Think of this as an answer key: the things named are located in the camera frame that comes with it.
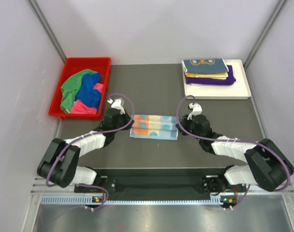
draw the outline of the red plastic bin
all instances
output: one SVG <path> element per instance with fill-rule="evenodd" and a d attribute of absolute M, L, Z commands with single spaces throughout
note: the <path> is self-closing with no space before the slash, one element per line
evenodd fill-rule
<path fill-rule="evenodd" d="M 100 120 L 103 114 L 105 94 L 107 92 L 107 84 L 110 74 L 110 58 L 67 58 L 59 83 L 52 99 L 49 115 L 64 119 L 84 119 L 84 120 Z M 91 69 L 101 74 L 100 83 L 104 85 L 103 93 L 100 101 L 100 107 L 96 115 L 83 114 L 67 114 L 60 109 L 62 98 L 61 85 L 73 74 L 84 69 Z"/>

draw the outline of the gray wall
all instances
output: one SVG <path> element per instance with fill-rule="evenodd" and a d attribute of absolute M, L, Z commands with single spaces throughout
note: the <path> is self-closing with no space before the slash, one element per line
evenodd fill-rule
<path fill-rule="evenodd" d="M 271 139 L 294 165 L 294 0 L 289 0 L 249 68 Z"/>
<path fill-rule="evenodd" d="M 276 0 L 37 0 L 67 57 L 246 60 Z"/>
<path fill-rule="evenodd" d="M 0 1 L 0 232 L 22 228 L 55 132 L 47 112 L 62 67 L 27 1 Z"/>

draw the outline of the patterned towel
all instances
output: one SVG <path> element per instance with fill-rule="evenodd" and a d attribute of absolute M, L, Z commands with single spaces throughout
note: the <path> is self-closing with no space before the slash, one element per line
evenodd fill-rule
<path fill-rule="evenodd" d="M 177 119 L 174 116 L 134 115 L 132 138 L 177 140 Z"/>

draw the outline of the white cable tie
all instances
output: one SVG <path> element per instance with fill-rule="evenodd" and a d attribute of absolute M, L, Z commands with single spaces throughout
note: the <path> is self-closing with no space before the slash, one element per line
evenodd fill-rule
<path fill-rule="evenodd" d="M 87 144 L 88 144 L 88 141 L 87 139 L 85 139 L 84 135 L 81 135 L 81 137 L 83 138 L 83 140 L 86 142 L 86 145 L 84 146 L 84 154 L 86 154 L 86 149 L 87 149 Z"/>
<path fill-rule="evenodd" d="M 90 131 L 89 133 L 90 133 L 91 136 L 94 138 L 93 149 L 92 149 L 92 150 L 94 150 L 94 149 L 95 149 L 95 145 L 97 144 L 97 137 L 95 137 L 95 135 L 93 134 L 92 131 Z"/>

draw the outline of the purple folded cloth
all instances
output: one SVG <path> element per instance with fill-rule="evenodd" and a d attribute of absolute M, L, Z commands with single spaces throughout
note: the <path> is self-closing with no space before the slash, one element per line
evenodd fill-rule
<path fill-rule="evenodd" d="M 232 85 L 236 79 L 233 75 L 233 68 L 232 65 L 228 66 L 228 77 L 225 80 L 218 80 L 218 79 L 211 79 L 211 78 L 194 78 L 194 77 L 187 77 L 186 76 L 186 83 L 187 84 L 202 84 L 202 85 L 215 85 L 215 86 L 230 86 Z"/>

